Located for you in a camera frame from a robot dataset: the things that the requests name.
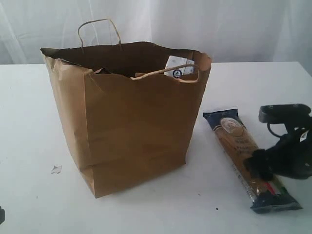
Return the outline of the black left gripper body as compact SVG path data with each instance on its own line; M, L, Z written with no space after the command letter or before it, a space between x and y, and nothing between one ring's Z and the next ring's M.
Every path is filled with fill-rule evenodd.
M0 207L0 221L4 221L5 220L5 210Z

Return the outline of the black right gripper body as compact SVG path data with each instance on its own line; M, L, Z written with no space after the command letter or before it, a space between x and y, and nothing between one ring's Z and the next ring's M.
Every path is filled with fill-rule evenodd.
M274 175L304 180L312 176L312 117L304 104L265 105L259 109L259 121L279 141Z

